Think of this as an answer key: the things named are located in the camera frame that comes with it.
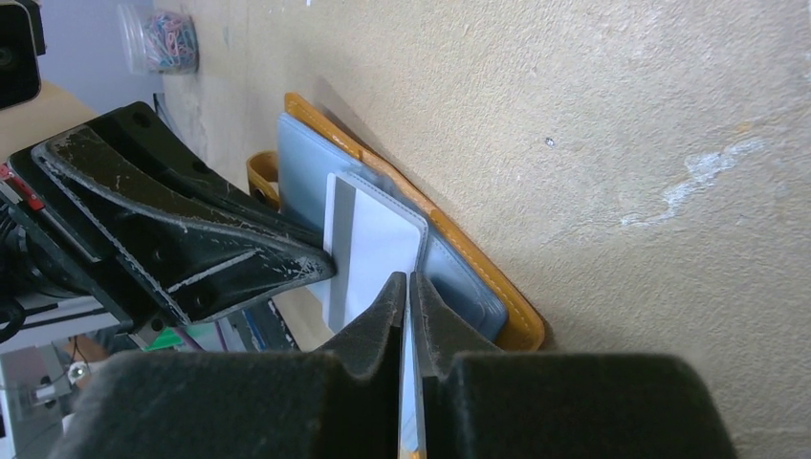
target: orange leather wallet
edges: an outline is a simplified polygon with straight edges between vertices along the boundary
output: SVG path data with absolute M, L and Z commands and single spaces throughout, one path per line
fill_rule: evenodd
M 397 188 L 425 213 L 430 222 L 493 290 L 507 311 L 507 322 L 496 337 L 496 345 L 511 351 L 531 351 L 539 348 L 543 343 L 544 326 L 536 309 L 441 209 L 393 165 L 340 130 L 300 95 L 289 93 L 284 101 L 288 115 L 306 124 L 346 154 L 391 179 Z M 251 193 L 257 197 L 261 196 L 261 199 L 265 199 L 270 206 L 278 208 L 278 194 L 273 187 L 278 175 L 275 153 L 258 153 L 248 160 L 247 166 Z

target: cable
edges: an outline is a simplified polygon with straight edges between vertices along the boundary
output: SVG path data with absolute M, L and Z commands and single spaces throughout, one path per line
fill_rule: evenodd
M 25 309 L 14 298 L 0 296 L 0 316 L 5 316 L 7 324 L 0 329 L 0 343 L 12 339 L 23 329 L 25 324 Z
M 9 215 L 9 205 L 4 204 L 0 207 L 0 243 L 3 243 L 9 237 L 9 234 L 16 226 L 17 223 Z
M 73 351 L 73 354 L 71 354 L 71 361 L 74 361 L 74 359 L 76 358 L 77 352 L 78 352 L 78 342 L 76 340 L 76 337 L 74 337 L 74 351 Z M 63 371 L 61 375 L 56 377 L 55 380 L 51 381 L 50 384 L 56 384 L 56 382 L 60 381 L 64 377 L 68 376 L 68 373 L 70 373 L 70 371 L 71 371 L 71 366 L 68 365 L 68 367 L 65 368 L 65 371 Z M 22 391 L 22 390 L 30 390 L 30 389 L 28 387 L 5 387 L 5 386 L 0 385 L 0 390 L 6 390 L 6 391 L 20 390 L 20 391 Z
M 78 337 L 74 337 L 74 351 L 73 351 L 73 353 L 71 354 L 71 361 L 74 361 L 74 359 L 76 358 L 76 354 L 78 353 L 78 354 L 79 354 L 79 355 L 82 357 L 82 359 L 84 360 L 84 362 L 85 362 L 85 363 L 87 363 L 87 360 L 86 360 L 86 359 L 84 358 L 84 356 L 81 354 L 81 351 L 79 351 L 79 350 L 78 350 L 78 339 L 77 339 L 77 338 L 78 338 Z M 67 375 L 68 375 L 68 373 L 69 373 L 70 371 L 71 371 L 71 367 L 70 367 L 70 365 L 69 365 L 69 366 L 68 366 L 68 368 L 67 368 L 67 369 L 65 369 L 65 371 L 64 371 L 64 372 L 63 372 L 61 375 L 59 375 L 59 377 L 58 377 L 58 378 L 56 378 L 55 380 L 53 380 L 53 381 L 51 382 L 51 384 L 54 384 L 54 383 L 56 383 L 57 381 L 59 381 L 59 380 L 61 380 L 62 378 L 64 378 L 65 376 L 67 376 Z M 5 387 L 2 387 L 2 388 L 0 388 L 0 390 L 22 390 L 22 389 L 7 389 L 7 388 L 5 388 Z M 51 424 L 50 426 L 45 427 L 45 428 L 44 428 L 44 429 L 43 429 L 41 432 L 39 432 L 39 433 L 37 433 L 36 435 L 34 435 L 34 437 L 33 437 L 31 440 L 29 440 L 29 442 L 28 442 L 28 443 L 26 443 L 26 444 L 23 446 L 23 448 L 21 448 L 19 451 L 17 451 L 17 452 L 16 452 L 16 453 L 15 453 L 15 454 L 14 454 L 14 455 L 11 457 L 11 459 L 17 459 L 17 457 L 18 457 L 20 454 L 22 454 L 23 452 L 25 452 L 25 451 L 26 451 L 26 449 L 30 448 L 30 447 L 31 447 L 31 445 L 33 445 L 34 443 L 36 443 L 36 441 L 37 441 L 37 440 L 39 440 L 40 438 L 42 438 L 42 436 L 43 436 L 43 435 L 45 435 L 46 433 L 48 433 L 48 432 L 49 432 L 49 431 L 50 431 L 52 428 L 54 428 L 54 427 L 56 427 L 56 426 L 61 426 L 61 425 L 62 425 L 62 420 L 60 419 L 58 422 L 55 422 L 55 423 Z

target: wallet stitching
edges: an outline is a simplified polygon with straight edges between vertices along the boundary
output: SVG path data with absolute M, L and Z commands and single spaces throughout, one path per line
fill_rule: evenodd
M 400 192 L 403 193 L 406 196 L 406 198 L 410 199 L 411 201 L 423 201 L 424 200 L 424 198 L 422 196 L 420 196 L 419 193 L 417 193 L 416 191 L 414 191 L 412 189 L 406 189 L 405 191 L 403 191 L 399 186 L 397 187 L 397 189 L 399 189 Z
M 458 249 L 459 251 L 461 251 L 461 252 L 462 252 L 463 254 L 465 254 L 466 256 L 470 257 L 470 255 L 469 255 L 469 254 L 468 254 L 468 253 L 465 251 L 465 249 L 463 249 L 463 248 L 461 247 L 461 245 L 459 244 L 459 241 L 457 241 L 457 240 L 456 240 L 456 238 L 454 238 L 454 237 L 453 237 L 452 235 L 450 235 L 450 234 L 448 234 L 448 235 L 447 235 L 447 238 L 448 238 L 448 239 L 450 239 L 450 242 L 453 242 L 454 244 L 459 245 L 459 247 L 457 247 L 456 249 Z M 481 271 L 481 273 L 479 273 L 480 275 L 484 275 L 485 277 L 487 277 L 488 279 L 490 279 L 490 281 L 491 281 L 491 282 L 494 284 L 495 289 L 496 289 L 496 290 L 498 290 L 498 292 L 499 292 L 500 294 L 502 294 L 502 295 L 504 295 L 504 296 L 505 296 L 505 298 L 506 298 L 506 300 L 507 300 L 508 304 L 510 304 L 510 306 L 512 306 L 512 307 L 513 307 L 513 309 L 514 309 L 514 310 L 515 310 L 515 311 L 518 313 L 518 316 L 521 318 L 521 322 L 524 324 L 524 330 L 526 330 L 527 332 L 531 332 L 531 331 L 532 331 L 532 329 L 530 328 L 529 321 L 527 320 L 527 317 L 526 317 L 526 315 L 524 314 L 524 311 L 522 311 L 522 310 L 521 310 L 521 308 L 518 308 L 518 307 L 515 305 L 515 303 L 513 303 L 513 300 L 512 300 L 511 298 L 509 298 L 507 295 L 505 295 L 505 294 L 504 294 L 504 292 L 501 290 L 501 287 L 499 287 L 499 286 L 498 286 L 498 285 L 497 285 L 497 284 L 496 284 L 496 283 L 493 281 L 493 279 L 492 279 L 492 278 L 490 278 L 490 276 L 489 276 L 487 273 L 485 273 L 485 272 L 484 272 L 484 270 L 483 270 L 483 269 L 482 269 L 482 268 L 481 268 L 481 267 L 478 265 L 478 263 L 476 263 L 476 261 L 475 261 L 475 260 L 468 260 L 468 262 L 469 262 L 469 263 L 472 263 L 472 264 L 473 264 L 473 266 L 474 266 L 475 268 L 477 268 L 477 271 Z M 529 340 L 527 340 L 526 338 L 522 339 L 521 341 L 522 341 L 522 342 L 524 342 L 524 343 L 530 343 L 530 342 L 529 342 Z
M 288 109 L 291 109 L 291 108 L 293 108 L 293 107 L 298 106 L 299 108 L 301 108 L 301 111 L 303 112 L 303 113 L 301 113 L 301 115 L 302 115 L 302 116 L 304 116 L 305 118 L 307 118 L 307 120 L 309 120 L 310 122 L 312 122 L 313 124 L 315 124 L 316 126 L 318 126 L 318 127 L 321 129 L 321 130 L 323 130 L 323 131 L 325 131 L 325 132 L 329 132 L 329 131 L 330 131 L 330 129 L 328 129 L 326 126 L 324 126 L 324 125 L 323 125 L 323 123 L 321 123 L 319 120 L 316 120 L 316 118 L 315 118 L 315 117 L 314 117 L 314 116 L 313 116 L 311 113 L 309 113 L 309 112 L 308 112 L 306 109 L 304 109 L 304 107 L 300 106 L 300 105 L 298 104 L 298 102 L 296 102 L 295 100 L 290 100 L 290 101 L 288 102 L 287 106 L 288 106 Z M 332 137 L 332 138 L 334 138 L 334 139 L 335 139 L 335 138 L 337 138 L 338 136 L 331 135 L 330 137 Z M 344 143 L 343 141 L 341 141 L 340 139 L 335 139 L 335 140 L 336 140 L 338 143 L 340 143 L 342 146 L 344 146 L 346 149 L 350 149 L 350 148 L 349 148 L 349 146 L 348 146 L 346 143 Z M 405 193 L 405 195 L 406 195 L 406 196 L 408 196 L 408 197 L 409 197 L 409 198 L 411 198 L 411 199 L 414 199 L 414 198 L 413 198 L 413 196 L 410 196 L 409 194 L 410 194 L 410 193 Z M 453 236 L 450 234 L 450 231 L 449 231 L 449 230 L 447 230 L 447 229 L 446 229 L 446 228 L 445 228 L 443 225 L 441 225 L 439 222 L 436 222 L 436 221 L 435 221 L 434 219 L 432 219 L 432 218 L 431 218 L 431 221 L 434 223 L 434 225 L 436 225 L 437 227 L 439 227 L 440 229 L 444 230 L 444 231 L 447 233 L 447 234 L 445 234 L 445 236 L 446 236 L 448 239 L 450 239 L 450 241 L 451 241 L 453 244 L 455 244 L 456 246 L 458 246 L 458 247 L 455 247 L 455 248 L 456 248 L 457 250 L 459 250 L 460 252 L 462 252 L 462 254 L 463 254 L 463 255 L 465 255 L 466 261 L 468 261 L 468 263 L 471 263 L 471 264 L 473 265 L 473 267 L 474 267 L 474 268 L 475 268 L 475 270 L 476 270 L 476 273 L 478 273 L 479 275 L 482 275 L 482 276 L 484 276 L 486 279 L 490 280 L 490 282 L 492 283 L 491 287 L 495 288 L 495 289 L 496 289 L 496 290 L 497 290 L 497 291 L 498 291 L 498 292 L 499 292 L 499 293 L 500 293 L 502 296 L 504 296 L 504 299 L 506 300 L 507 304 L 508 304 L 509 306 L 511 306 L 511 309 L 513 309 L 514 311 L 516 311 L 516 312 L 518 313 L 518 316 L 519 316 L 519 317 L 520 317 L 520 319 L 521 319 L 521 324 L 523 324 L 523 326 L 524 326 L 524 331 L 525 331 L 525 332 L 527 332 L 527 333 L 532 333 L 532 328 L 530 327 L 529 321 L 527 320 L 527 316 L 526 316 L 525 312 L 523 311 L 523 308 L 519 308 L 519 307 L 518 307 L 518 306 L 517 306 L 517 305 L 516 305 L 516 304 L 513 302 L 513 300 L 512 300 L 512 299 L 511 299 L 511 298 L 510 298 L 508 295 L 506 295 L 506 294 L 504 293 L 504 291 L 503 291 L 503 290 L 501 289 L 501 287 L 498 285 L 498 282 L 496 282 L 496 281 L 495 281 L 495 280 L 494 280 L 492 277 L 490 277 L 490 275 L 489 275 L 489 274 L 487 274 L 487 272 L 485 272 L 485 270 L 484 270 L 484 269 L 483 269 L 481 266 L 479 266 L 478 262 L 476 262 L 476 261 L 475 261 L 475 260 L 472 258 L 472 256 L 471 256 L 471 255 L 470 255 L 470 254 L 469 254 L 469 253 L 468 253 L 468 252 L 467 252 L 467 251 L 466 251 L 466 250 L 465 250 L 465 249 L 462 247 L 462 245 L 459 243 L 459 241 L 458 241 L 458 240 L 457 240 L 455 237 L 453 237 Z M 521 339 L 521 342 L 522 342 L 522 343 L 528 343 L 528 344 L 529 344 L 529 343 L 531 343 L 531 342 L 530 342 L 530 341 L 529 341 L 529 340 L 528 340 L 526 337 L 522 338 L 522 339 Z

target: plastic bag of paper clips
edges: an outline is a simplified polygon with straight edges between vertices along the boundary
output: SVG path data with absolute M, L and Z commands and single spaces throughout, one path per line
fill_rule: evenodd
M 119 20 L 124 54 L 133 74 L 172 75 L 197 71 L 197 35 L 188 14 L 119 5 Z

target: card holder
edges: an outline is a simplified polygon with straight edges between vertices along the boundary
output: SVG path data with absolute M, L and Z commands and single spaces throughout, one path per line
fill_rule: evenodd
M 331 144 L 343 153 L 340 155 L 332 151 L 325 157 L 322 153 L 313 156 L 309 151 L 302 150 L 300 148 L 302 145 L 296 145 L 296 142 L 288 139 L 285 142 L 292 148 L 289 152 L 294 156 L 300 156 L 299 159 L 305 163 L 300 164 L 303 166 L 297 165 L 288 170 L 281 165 L 286 164 L 288 160 L 295 163 L 296 158 L 277 158 L 268 153 L 256 155 L 250 160 L 264 162 L 270 170 L 279 172 L 282 203 L 287 199 L 294 200 L 291 206 L 283 206 L 286 214 L 299 222 L 305 224 L 309 222 L 310 228 L 323 230 L 323 213 L 319 217 L 318 210 L 313 213 L 306 206 L 302 206 L 305 203 L 318 206 L 322 198 L 317 195 L 321 192 L 323 196 L 323 190 L 312 190 L 310 186 L 301 186 L 297 189 L 296 183 L 312 180 L 311 175 L 325 180 L 327 171 L 333 169 L 357 173 L 383 192 L 426 217 L 429 222 L 429 237 L 425 272 L 451 309 L 484 336 L 494 339 L 494 342 L 503 349 L 535 350 L 541 345 L 544 327 L 538 312 L 444 212 L 396 168 L 337 128 L 301 96 L 288 94 L 285 97 L 285 109 L 287 114 L 309 128 L 307 130 L 309 132 L 298 132 L 297 135 L 315 135 L 321 143 L 319 148 L 324 148 L 325 143 Z M 291 120 L 282 115 L 278 127 L 279 154 L 281 154 L 281 133 L 283 129 L 292 127 Z M 327 159 L 329 165 L 320 163 L 323 158 Z

